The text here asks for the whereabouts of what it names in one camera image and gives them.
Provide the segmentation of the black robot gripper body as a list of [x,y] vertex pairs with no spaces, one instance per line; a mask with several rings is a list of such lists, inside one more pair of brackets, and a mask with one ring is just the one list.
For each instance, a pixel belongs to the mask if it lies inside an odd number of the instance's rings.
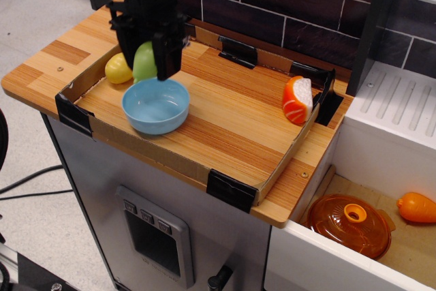
[[111,29],[143,29],[143,43],[151,41],[156,33],[183,38],[184,47],[188,43],[185,32],[186,16],[178,11],[178,0],[123,0],[108,5],[111,11]]

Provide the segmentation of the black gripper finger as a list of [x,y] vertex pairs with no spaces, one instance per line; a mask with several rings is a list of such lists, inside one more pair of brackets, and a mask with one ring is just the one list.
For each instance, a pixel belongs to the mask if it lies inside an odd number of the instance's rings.
[[152,39],[157,79],[164,81],[181,70],[183,38],[156,33]]
[[133,69],[136,52],[143,44],[143,29],[120,28],[116,31],[116,36],[128,66]]

